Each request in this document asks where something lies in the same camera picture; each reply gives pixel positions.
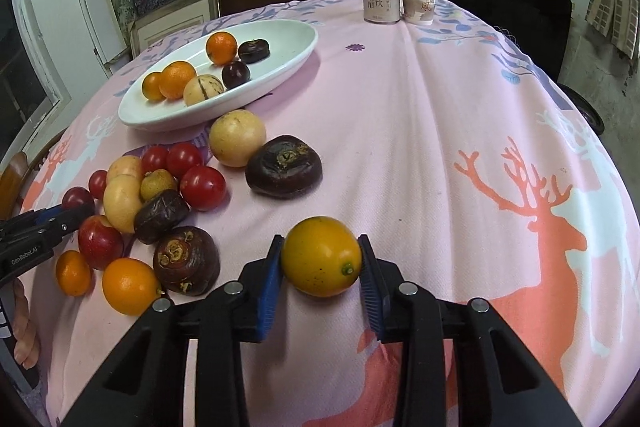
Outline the dark red plum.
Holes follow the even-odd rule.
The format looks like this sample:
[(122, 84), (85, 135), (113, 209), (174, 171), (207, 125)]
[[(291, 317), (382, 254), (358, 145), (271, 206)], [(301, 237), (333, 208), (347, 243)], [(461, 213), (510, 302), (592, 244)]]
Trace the dark red plum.
[(96, 208), (93, 196), (82, 186), (69, 188), (63, 195), (61, 205), (63, 209), (72, 209), (79, 206), (88, 206), (91, 209)]

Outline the red apple plum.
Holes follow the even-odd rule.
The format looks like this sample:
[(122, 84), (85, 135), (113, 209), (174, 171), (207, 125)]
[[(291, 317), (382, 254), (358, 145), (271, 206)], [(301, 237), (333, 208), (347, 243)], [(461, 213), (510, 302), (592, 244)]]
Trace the red apple plum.
[(78, 246), (90, 267), (104, 271), (124, 253), (122, 234), (101, 215), (94, 215), (81, 223)]

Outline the yellow-orange citrus fruit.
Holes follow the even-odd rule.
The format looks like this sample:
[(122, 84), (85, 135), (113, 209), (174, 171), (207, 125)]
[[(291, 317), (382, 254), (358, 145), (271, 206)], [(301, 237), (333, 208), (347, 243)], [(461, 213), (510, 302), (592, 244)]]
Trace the yellow-orange citrus fruit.
[(352, 231), (330, 217), (310, 217), (286, 234), (280, 257), (288, 281), (302, 293), (331, 298), (360, 275), (362, 254)]

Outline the large dark water chestnut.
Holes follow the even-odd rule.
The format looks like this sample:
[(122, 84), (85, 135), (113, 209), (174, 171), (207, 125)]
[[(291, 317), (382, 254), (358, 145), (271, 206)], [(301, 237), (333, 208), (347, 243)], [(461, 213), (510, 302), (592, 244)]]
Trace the large dark water chestnut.
[(314, 190), (322, 181), (318, 153), (293, 135), (279, 135), (252, 155), (245, 167), (245, 181), (262, 196), (293, 199)]

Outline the large yellow round fruit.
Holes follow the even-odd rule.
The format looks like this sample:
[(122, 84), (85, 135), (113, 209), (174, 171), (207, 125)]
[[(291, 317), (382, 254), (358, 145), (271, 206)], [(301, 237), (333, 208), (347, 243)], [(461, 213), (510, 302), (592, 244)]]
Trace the large yellow round fruit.
[(209, 148), (226, 167), (242, 168), (267, 139), (266, 126), (254, 113), (235, 109), (215, 120), (209, 130)]

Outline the wooden chair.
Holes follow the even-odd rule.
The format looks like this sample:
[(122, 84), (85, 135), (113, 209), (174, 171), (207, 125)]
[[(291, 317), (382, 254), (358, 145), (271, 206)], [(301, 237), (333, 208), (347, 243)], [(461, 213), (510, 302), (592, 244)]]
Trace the wooden chair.
[(18, 203), (21, 202), (21, 191), (26, 176), (29, 173), (29, 163), (24, 152), (16, 153), (0, 180), (0, 219), (8, 220), (13, 216)]

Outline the red cherry tomato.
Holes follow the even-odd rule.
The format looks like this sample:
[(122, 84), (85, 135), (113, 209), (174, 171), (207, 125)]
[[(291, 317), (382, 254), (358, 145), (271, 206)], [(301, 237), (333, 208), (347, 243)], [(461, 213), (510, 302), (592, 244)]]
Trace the red cherry tomato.
[(149, 147), (141, 157), (142, 172), (146, 176), (148, 173), (165, 169), (167, 166), (168, 150), (161, 145)]
[(88, 190), (93, 198), (101, 200), (106, 189), (107, 171), (96, 170), (89, 178)]
[(166, 169), (177, 180), (181, 180), (191, 168), (203, 165), (200, 150), (191, 142), (177, 143), (168, 150)]
[(180, 193), (186, 203), (196, 211), (217, 208), (226, 197), (227, 183), (215, 168), (195, 166), (180, 181)]

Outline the orange tangerine front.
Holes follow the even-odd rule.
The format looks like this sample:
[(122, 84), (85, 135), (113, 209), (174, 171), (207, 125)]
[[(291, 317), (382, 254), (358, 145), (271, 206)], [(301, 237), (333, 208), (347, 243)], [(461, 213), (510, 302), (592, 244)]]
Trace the orange tangerine front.
[(140, 317), (160, 298), (162, 286), (146, 263), (138, 259), (119, 258), (104, 270), (102, 291), (114, 310), (130, 317)]

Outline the pink deer tablecloth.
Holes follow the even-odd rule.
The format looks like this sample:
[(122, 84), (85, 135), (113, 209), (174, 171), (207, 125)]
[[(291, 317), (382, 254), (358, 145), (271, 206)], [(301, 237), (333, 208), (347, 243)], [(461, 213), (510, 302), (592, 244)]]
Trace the pink deer tablecloth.
[[(268, 138), (319, 154), (321, 184), (293, 200), (259, 197), (220, 169), (230, 200), (194, 213), (220, 250), (218, 284), (266, 254), (274, 234), (330, 216), (437, 298), (482, 296), (509, 322), (584, 426), (600, 426), (639, 369), (639, 223), (614, 162), (577, 109), (504, 36), (437, 1), (431, 27), (380, 26), (361, 0), (273, 4), (180, 31), (126, 65), (81, 109), (24, 207), (60, 202), (122, 155), (196, 139), (209, 124), (149, 134), (118, 106), (147, 69), (236, 23), (301, 20), (319, 40), (295, 76), (248, 110)], [(132, 324), (93, 292), (65, 298), (54, 261), (23, 277), (42, 342), (52, 426)], [(335, 299), (283, 285), (267, 341), (243, 346), (252, 426), (390, 426), (400, 346), (367, 331), (359, 285)]]

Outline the small orange kumquat plate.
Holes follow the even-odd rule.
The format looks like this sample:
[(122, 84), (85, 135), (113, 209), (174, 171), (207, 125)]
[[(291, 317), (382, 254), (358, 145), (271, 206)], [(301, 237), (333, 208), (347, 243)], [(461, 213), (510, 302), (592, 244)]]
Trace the small orange kumquat plate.
[(143, 96), (152, 103), (158, 103), (165, 100), (165, 97), (160, 91), (160, 82), (162, 81), (162, 74), (160, 72), (150, 72), (146, 75), (142, 81), (141, 90)]

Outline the orange tangerine plate left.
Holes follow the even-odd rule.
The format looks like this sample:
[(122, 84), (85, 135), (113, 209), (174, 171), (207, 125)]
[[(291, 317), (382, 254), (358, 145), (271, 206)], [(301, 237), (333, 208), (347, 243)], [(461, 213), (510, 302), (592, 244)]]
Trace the orange tangerine plate left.
[(175, 101), (183, 97), (189, 81), (196, 76), (196, 69), (186, 61), (175, 61), (160, 72), (160, 94), (165, 100)]

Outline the striped pepino melon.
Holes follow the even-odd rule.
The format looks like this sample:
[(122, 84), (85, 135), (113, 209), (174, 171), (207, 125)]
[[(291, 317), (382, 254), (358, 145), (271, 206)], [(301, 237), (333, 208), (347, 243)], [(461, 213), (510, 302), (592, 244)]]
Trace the striped pepino melon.
[(214, 75), (198, 75), (192, 78), (183, 89), (182, 98), (186, 106), (192, 106), (223, 94), (226, 87)]

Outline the dark purple plum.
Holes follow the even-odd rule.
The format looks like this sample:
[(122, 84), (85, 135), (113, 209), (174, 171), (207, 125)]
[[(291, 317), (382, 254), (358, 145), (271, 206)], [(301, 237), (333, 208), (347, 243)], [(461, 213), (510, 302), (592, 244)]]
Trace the dark purple plum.
[(221, 75), (222, 81), (228, 90), (240, 87), (250, 81), (250, 69), (240, 60), (224, 65)]

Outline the small dark chestnut on plate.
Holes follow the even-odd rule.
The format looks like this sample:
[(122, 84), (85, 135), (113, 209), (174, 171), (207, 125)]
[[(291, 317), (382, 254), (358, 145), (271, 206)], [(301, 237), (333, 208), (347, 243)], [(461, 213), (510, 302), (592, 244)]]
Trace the small dark chestnut on plate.
[(270, 55), (270, 45), (265, 39), (253, 39), (242, 42), (238, 47), (238, 57), (246, 64), (265, 60)]

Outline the orange tangerine on plate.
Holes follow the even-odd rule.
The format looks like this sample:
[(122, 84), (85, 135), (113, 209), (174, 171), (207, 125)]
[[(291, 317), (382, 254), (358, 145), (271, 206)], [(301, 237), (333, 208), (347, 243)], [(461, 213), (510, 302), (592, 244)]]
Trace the orange tangerine on plate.
[(206, 45), (205, 52), (209, 58), (209, 61), (216, 66), (226, 66), (231, 63), (236, 57), (236, 51), (238, 50), (238, 43), (228, 31), (216, 31), (213, 35), (209, 36)]

